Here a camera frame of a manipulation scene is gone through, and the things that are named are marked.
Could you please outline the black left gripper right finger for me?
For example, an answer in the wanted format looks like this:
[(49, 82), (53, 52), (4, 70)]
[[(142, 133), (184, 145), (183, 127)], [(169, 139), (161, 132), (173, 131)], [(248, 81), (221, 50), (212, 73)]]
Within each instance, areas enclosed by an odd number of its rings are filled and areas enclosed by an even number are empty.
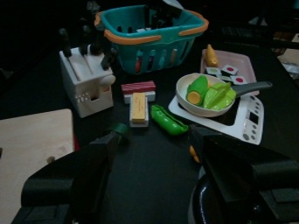
[(200, 160), (189, 224), (299, 224), (299, 162), (192, 125)]

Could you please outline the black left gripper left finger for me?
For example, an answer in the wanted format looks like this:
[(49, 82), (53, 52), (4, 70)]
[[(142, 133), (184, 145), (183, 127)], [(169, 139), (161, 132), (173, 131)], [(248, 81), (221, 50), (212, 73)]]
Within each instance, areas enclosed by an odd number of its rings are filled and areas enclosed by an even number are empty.
[(24, 182), (12, 224), (96, 224), (121, 135), (109, 131)]

